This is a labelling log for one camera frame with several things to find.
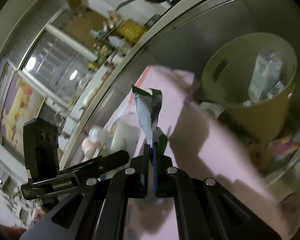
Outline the yellow oil bottle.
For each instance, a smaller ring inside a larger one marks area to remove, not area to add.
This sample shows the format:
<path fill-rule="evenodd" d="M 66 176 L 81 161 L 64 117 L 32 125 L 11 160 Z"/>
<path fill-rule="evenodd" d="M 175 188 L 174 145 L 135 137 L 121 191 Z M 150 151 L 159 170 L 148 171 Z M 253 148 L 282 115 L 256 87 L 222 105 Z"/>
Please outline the yellow oil bottle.
<path fill-rule="evenodd" d="M 147 29 L 128 19 L 119 24 L 118 32 L 132 45 L 135 45 L 147 33 Z"/>

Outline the beige round trash bin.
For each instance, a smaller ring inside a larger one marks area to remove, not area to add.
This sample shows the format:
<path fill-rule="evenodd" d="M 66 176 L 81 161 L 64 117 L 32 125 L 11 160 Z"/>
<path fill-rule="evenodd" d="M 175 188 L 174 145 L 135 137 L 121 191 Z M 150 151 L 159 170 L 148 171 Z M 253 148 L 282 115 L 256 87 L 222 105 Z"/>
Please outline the beige round trash bin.
<path fill-rule="evenodd" d="M 268 142 L 285 124 L 296 67 L 289 42 L 270 33 L 252 33 L 228 42 L 209 59 L 201 86 L 239 126 Z"/>

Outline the white carton in bin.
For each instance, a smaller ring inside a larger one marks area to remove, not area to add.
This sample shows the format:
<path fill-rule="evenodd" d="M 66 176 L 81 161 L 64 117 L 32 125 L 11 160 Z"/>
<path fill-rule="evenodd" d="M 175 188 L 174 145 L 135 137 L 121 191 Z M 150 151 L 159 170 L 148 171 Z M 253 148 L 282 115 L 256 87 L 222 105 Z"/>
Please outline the white carton in bin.
<path fill-rule="evenodd" d="M 248 87 L 249 99 L 257 103 L 267 98 L 268 92 L 279 81 L 283 61 L 275 52 L 258 54 Z"/>

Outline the grey torn foil wrapper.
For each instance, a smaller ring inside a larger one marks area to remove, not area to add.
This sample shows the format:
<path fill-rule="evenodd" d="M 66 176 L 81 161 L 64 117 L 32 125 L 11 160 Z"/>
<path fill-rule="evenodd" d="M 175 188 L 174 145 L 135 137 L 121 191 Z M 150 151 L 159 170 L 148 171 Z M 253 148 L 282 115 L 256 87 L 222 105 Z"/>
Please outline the grey torn foil wrapper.
<path fill-rule="evenodd" d="M 167 136 L 158 126 L 163 95 L 159 89 L 150 90 L 151 92 L 147 92 L 132 85 L 139 125 L 145 134 L 147 144 L 155 147 L 157 154 L 163 155 L 168 141 Z"/>

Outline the pink paper cup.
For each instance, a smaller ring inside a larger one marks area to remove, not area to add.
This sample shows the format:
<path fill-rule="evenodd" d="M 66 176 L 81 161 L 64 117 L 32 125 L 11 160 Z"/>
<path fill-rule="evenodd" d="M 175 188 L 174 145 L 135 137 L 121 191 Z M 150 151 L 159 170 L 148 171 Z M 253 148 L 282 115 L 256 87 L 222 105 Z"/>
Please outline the pink paper cup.
<path fill-rule="evenodd" d="M 88 136 L 85 137 L 82 142 L 83 160 L 87 161 L 98 156 L 98 154 L 105 149 L 109 137 L 110 133 L 106 129 L 100 126 L 93 126 L 89 130 Z"/>

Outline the pink floral tablecloth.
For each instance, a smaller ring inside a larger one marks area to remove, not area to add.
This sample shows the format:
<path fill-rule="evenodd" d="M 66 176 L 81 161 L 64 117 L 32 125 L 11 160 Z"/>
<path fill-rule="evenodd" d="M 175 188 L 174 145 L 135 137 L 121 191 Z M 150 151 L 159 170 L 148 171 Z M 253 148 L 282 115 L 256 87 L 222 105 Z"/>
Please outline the pink floral tablecloth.
<path fill-rule="evenodd" d="M 253 213 L 260 217 L 282 239 L 288 239 L 287 222 L 272 194 L 238 140 L 194 102 L 185 104 L 187 92 L 197 83 L 192 72 L 148 66 L 135 83 L 149 91 L 162 91 L 162 109 L 158 126 L 168 137 L 165 154 L 172 166 L 195 179 L 215 178 Z M 172 198 L 130 199 L 123 239 L 178 239 L 177 222 Z M 227 213 L 233 223 L 234 239 L 275 239 L 259 226 L 251 230 Z"/>

